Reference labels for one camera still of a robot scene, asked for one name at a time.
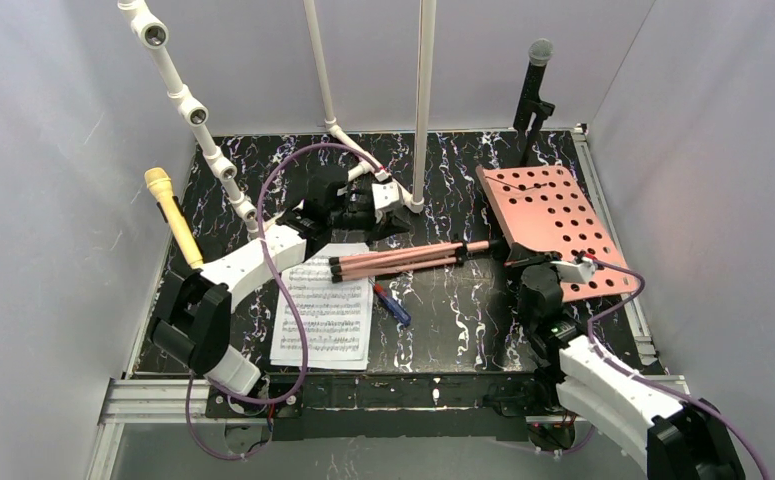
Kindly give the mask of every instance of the black clamp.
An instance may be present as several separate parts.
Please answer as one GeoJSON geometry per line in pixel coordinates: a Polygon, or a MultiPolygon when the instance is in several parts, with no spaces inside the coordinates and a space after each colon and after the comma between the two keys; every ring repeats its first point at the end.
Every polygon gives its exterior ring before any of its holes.
{"type": "Polygon", "coordinates": [[[198,375],[225,355],[231,334],[231,293],[198,271],[170,270],[155,303],[148,338],[198,375]]]}
{"type": "Polygon", "coordinates": [[[469,258],[469,250],[467,249],[467,242],[461,241],[457,235],[452,237],[452,243],[460,243],[461,246],[455,249],[455,265],[462,267],[469,258]]]}

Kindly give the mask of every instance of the black bracket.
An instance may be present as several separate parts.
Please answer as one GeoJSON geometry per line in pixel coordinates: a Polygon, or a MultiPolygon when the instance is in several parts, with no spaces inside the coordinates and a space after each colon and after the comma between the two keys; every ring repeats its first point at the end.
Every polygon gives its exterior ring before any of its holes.
{"type": "Polygon", "coordinates": [[[531,127],[528,129],[528,133],[525,136],[525,149],[522,152],[520,158],[520,166],[527,167],[534,158],[534,149],[531,148],[537,143],[537,139],[540,137],[540,129],[543,128],[543,122],[555,113],[555,105],[543,100],[532,100],[526,105],[526,116],[534,115],[534,119],[531,122],[531,127]]]}
{"type": "Polygon", "coordinates": [[[227,285],[212,283],[199,270],[166,273],[148,329],[152,343],[204,375],[225,355],[230,330],[227,285]]]}
{"type": "Polygon", "coordinates": [[[646,433],[649,480],[746,478],[726,426],[702,410],[685,403],[670,418],[656,416],[652,423],[646,433]]]}

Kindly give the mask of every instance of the white wall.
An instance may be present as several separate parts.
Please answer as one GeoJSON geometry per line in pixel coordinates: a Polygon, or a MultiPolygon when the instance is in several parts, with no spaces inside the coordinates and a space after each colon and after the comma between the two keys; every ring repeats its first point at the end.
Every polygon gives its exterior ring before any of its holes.
{"type": "Polygon", "coordinates": [[[189,131],[115,1],[0,2],[0,479],[83,478],[145,319],[189,131]]]}
{"type": "MultiPolygon", "coordinates": [[[[541,90],[548,126],[593,118],[653,0],[438,3],[431,128],[513,122],[528,47],[555,44],[541,90]]],[[[215,133],[320,131],[324,119],[301,0],[150,1],[215,133]]],[[[419,0],[317,0],[337,117],[349,131],[413,130],[419,0]]]]}
{"type": "Polygon", "coordinates": [[[590,142],[665,364],[775,478],[775,2],[658,0],[590,142]]]}

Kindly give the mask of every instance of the black microphone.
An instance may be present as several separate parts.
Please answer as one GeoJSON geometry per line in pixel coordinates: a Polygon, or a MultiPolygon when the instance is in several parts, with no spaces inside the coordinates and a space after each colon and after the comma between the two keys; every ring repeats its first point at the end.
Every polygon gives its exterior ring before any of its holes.
{"type": "Polygon", "coordinates": [[[552,42],[545,38],[535,41],[528,49],[528,71],[525,72],[525,82],[522,84],[522,94],[514,117],[514,129],[518,132],[528,129],[531,115],[535,113],[536,104],[540,102],[540,84],[543,82],[543,74],[550,58],[552,42]]]}

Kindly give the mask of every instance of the cable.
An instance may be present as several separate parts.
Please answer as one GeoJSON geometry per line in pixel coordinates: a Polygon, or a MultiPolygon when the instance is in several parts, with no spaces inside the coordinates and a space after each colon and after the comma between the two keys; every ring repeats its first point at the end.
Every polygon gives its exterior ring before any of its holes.
{"type": "MultiPolygon", "coordinates": [[[[204,442],[204,440],[199,437],[199,433],[196,431],[196,427],[193,424],[192,415],[190,415],[190,397],[193,393],[193,381],[195,380],[195,374],[193,372],[190,372],[190,381],[187,382],[187,401],[184,402],[184,413],[187,417],[187,431],[190,432],[190,436],[193,437],[193,441],[196,442],[196,445],[201,448],[204,453],[210,455],[211,457],[217,459],[217,460],[226,460],[229,462],[235,462],[237,460],[246,460],[247,458],[259,453],[261,450],[263,450],[263,446],[258,448],[255,451],[252,451],[252,449],[255,447],[255,445],[252,445],[252,448],[249,448],[249,450],[246,453],[234,453],[234,454],[227,454],[227,453],[220,453],[211,448],[208,444],[204,442]]],[[[264,441],[264,445],[266,443],[269,443],[270,440],[272,440],[272,428],[271,424],[269,423],[269,416],[266,417],[267,425],[270,426],[269,429],[269,440],[264,441]]]]}
{"type": "Polygon", "coordinates": [[[558,455],[569,455],[571,453],[578,453],[580,450],[582,450],[587,445],[588,442],[590,442],[590,439],[593,438],[593,434],[595,434],[595,433],[596,433],[596,427],[591,425],[590,426],[590,430],[588,430],[587,433],[584,434],[584,438],[579,440],[578,444],[573,445],[572,447],[567,448],[567,449],[561,448],[559,450],[552,450],[552,451],[540,450],[539,449],[540,447],[536,447],[536,446],[534,448],[532,448],[532,449],[529,449],[529,448],[520,447],[520,446],[517,446],[517,445],[512,445],[512,444],[506,443],[506,442],[498,442],[495,439],[491,439],[490,441],[495,443],[496,445],[501,445],[503,447],[513,448],[515,450],[524,450],[524,451],[531,452],[531,453],[540,453],[540,454],[543,454],[543,455],[558,456],[558,455]]]}
{"type": "Polygon", "coordinates": [[[534,185],[532,185],[530,187],[526,187],[525,185],[523,185],[522,187],[518,187],[516,185],[511,185],[510,183],[503,182],[503,181],[499,180],[498,178],[488,177],[487,175],[485,175],[484,178],[486,178],[487,180],[493,180],[494,182],[501,183],[502,185],[504,185],[506,187],[516,188],[520,192],[527,192],[527,191],[529,191],[529,190],[531,190],[533,188],[540,188],[540,187],[545,187],[546,185],[549,185],[548,183],[535,183],[534,185]]]}
{"type": "Polygon", "coordinates": [[[632,270],[629,270],[627,268],[623,268],[611,263],[603,262],[602,260],[597,259],[593,255],[585,254],[586,257],[590,258],[595,262],[597,265],[609,268],[611,270],[616,270],[620,273],[625,273],[627,275],[631,275],[635,278],[637,278],[638,282],[640,283],[637,287],[637,290],[634,291],[631,295],[628,296],[625,300],[622,302],[614,305],[613,307],[597,313],[596,315],[593,315],[587,320],[587,338],[591,345],[593,345],[593,351],[596,352],[597,355],[599,355],[599,358],[601,358],[606,364],[608,364],[611,368],[616,370],[617,372],[627,376],[631,377],[634,381],[646,385],[649,388],[653,388],[655,390],[658,390],[660,392],[664,392],[667,395],[673,396],[678,398],[679,400],[682,400],[686,403],[689,403],[696,408],[702,410],[703,412],[707,413],[708,415],[714,417],[726,426],[726,428],[734,434],[734,436],[738,439],[738,441],[743,445],[743,447],[746,449],[747,452],[749,452],[749,455],[752,457],[752,460],[755,462],[755,466],[758,467],[758,471],[761,472],[761,477],[764,480],[769,480],[770,478],[770,472],[767,469],[767,467],[764,465],[764,459],[761,457],[761,454],[755,449],[755,447],[752,446],[752,442],[745,436],[741,431],[737,428],[735,424],[733,424],[728,418],[724,417],[720,412],[718,412],[714,407],[708,405],[705,402],[702,402],[700,400],[697,400],[694,397],[691,397],[690,395],[677,392],[673,390],[670,387],[661,385],[660,383],[653,382],[652,380],[649,380],[639,373],[635,372],[635,375],[632,375],[631,371],[628,370],[626,367],[623,367],[619,365],[611,356],[605,356],[605,350],[602,348],[602,346],[596,342],[596,338],[593,335],[593,324],[603,318],[606,318],[611,313],[619,310],[622,308],[625,304],[631,302],[634,300],[638,295],[640,295],[641,292],[643,292],[643,288],[646,286],[646,280],[643,278],[642,275],[640,275],[637,272],[634,272],[632,270]]]}
{"type": "Polygon", "coordinates": [[[339,145],[335,143],[317,143],[314,145],[308,145],[307,147],[296,150],[295,152],[290,154],[287,158],[282,160],[281,163],[279,163],[278,166],[275,167],[275,169],[272,170],[272,173],[269,174],[269,177],[267,177],[266,180],[263,182],[263,185],[261,185],[260,195],[258,196],[258,201],[257,201],[258,240],[261,242],[261,247],[263,249],[263,260],[264,262],[266,262],[266,266],[269,268],[269,271],[272,274],[272,278],[275,280],[275,283],[278,284],[279,291],[284,296],[284,299],[287,300],[287,305],[290,306],[290,311],[293,313],[293,319],[296,321],[296,328],[298,328],[299,330],[299,339],[302,342],[302,366],[299,371],[299,376],[296,378],[296,382],[293,384],[290,390],[287,393],[276,398],[267,398],[267,399],[251,398],[244,395],[238,395],[237,393],[232,392],[231,390],[225,388],[223,385],[220,385],[208,379],[208,382],[211,385],[216,387],[222,393],[236,400],[239,400],[241,402],[246,402],[246,403],[252,403],[256,405],[270,405],[269,414],[267,415],[267,419],[266,419],[267,427],[269,429],[269,440],[256,442],[251,447],[249,447],[249,450],[246,453],[242,453],[239,455],[237,454],[229,455],[229,454],[219,453],[213,450],[206,443],[204,443],[204,441],[199,437],[198,432],[196,432],[195,426],[193,425],[193,422],[190,416],[190,395],[193,391],[193,380],[195,379],[195,375],[194,375],[194,372],[192,371],[190,372],[190,381],[187,384],[187,401],[185,402],[185,407],[184,407],[184,411],[187,417],[187,430],[189,430],[190,436],[193,437],[193,441],[196,442],[196,445],[198,445],[199,448],[201,448],[205,453],[212,456],[213,458],[216,458],[219,460],[228,460],[228,461],[245,460],[251,457],[252,455],[255,455],[256,453],[260,452],[264,448],[264,445],[266,445],[267,443],[269,443],[269,441],[272,440],[272,423],[270,422],[270,417],[272,416],[272,413],[275,410],[275,404],[287,400],[290,396],[292,396],[295,392],[297,392],[299,388],[301,388],[302,384],[305,381],[305,375],[307,374],[307,350],[308,350],[307,335],[305,332],[304,324],[302,323],[301,314],[299,314],[299,310],[298,308],[296,308],[296,303],[293,301],[293,298],[290,295],[290,291],[287,290],[287,287],[284,285],[284,281],[281,279],[281,274],[278,273],[278,268],[276,268],[275,262],[272,261],[272,256],[269,254],[269,247],[266,244],[266,229],[263,221],[263,205],[266,199],[266,192],[269,190],[269,185],[275,180],[275,177],[277,177],[282,170],[287,168],[287,166],[291,162],[298,160],[306,153],[312,152],[314,150],[319,150],[321,148],[335,148],[337,150],[349,152],[353,155],[356,155],[361,160],[368,162],[374,170],[376,171],[384,170],[384,167],[378,166],[367,156],[363,155],[361,152],[353,148],[349,148],[345,145],[339,145]]]}
{"type": "Polygon", "coordinates": [[[564,409],[564,418],[561,419],[560,422],[556,423],[555,426],[562,427],[565,423],[567,423],[567,418],[570,416],[570,411],[564,409]]]}
{"type": "Polygon", "coordinates": [[[296,150],[295,152],[287,156],[287,158],[282,160],[281,163],[279,163],[278,166],[272,170],[272,173],[269,174],[269,176],[263,182],[263,185],[260,186],[260,195],[258,195],[258,199],[257,199],[257,240],[260,241],[261,247],[263,249],[263,260],[264,262],[266,262],[266,266],[269,268],[269,272],[272,274],[272,278],[275,280],[275,283],[278,285],[278,290],[281,292],[281,295],[283,295],[284,299],[287,301],[287,305],[290,307],[290,312],[293,314],[293,319],[296,321],[296,328],[299,330],[299,339],[302,342],[302,366],[300,367],[300,370],[299,370],[299,376],[296,377],[296,382],[293,384],[292,387],[290,387],[290,390],[287,391],[287,393],[276,398],[252,398],[244,395],[239,395],[225,388],[223,385],[220,385],[208,379],[208,381],[219,391],[227,395],[230,395],[231,397],[241,402],[253,403],[256,405],[269,405],[273,403],[280,403],[280,402],[283,402],[284,400],[287,400],[290,396],[296,393],[299,390],[299,388],[301,388],[302,384],[305,382],[305,376],[307,375],[307,360],[308,360],[307,335],[305,334],[305,326],[302,323],[302,316],[299,313],[299,309],[296,307],[296,302],[293,301],[293,297],[292,295],[290,295],[290,291],[287,290],[287,286],[284,285],[284,281],[281,280],[281,274],[278,273],[278,268],[275,266],[275,262],[272,261],[272,256],[269,254],[269,246],[266,244],[266,230],[264,228],[264,221],[263,221],[263,206],[266,199],[266,193],[269,191],[270,184],[272,184],[272,182],[275,181],[275,177],[277,177],[282,170],[287,168],[287,166],[290,163],[298,160],[305,154],[315,150],[320,150],[323,148],[334,148],[337,150],[342,150],[344,152],[351,153],[353,155],[356,155],[361,160],[368,162],[375,171],[384,170],[384,167],[377,165],[369,157],[367,157],[360,151],[355,150],[353,148],[347,147],[345,145],[340,145],[337,143],[316,143],[313,145],[308,145],[306,147],[300,148],[299,150],[296,150]]]}

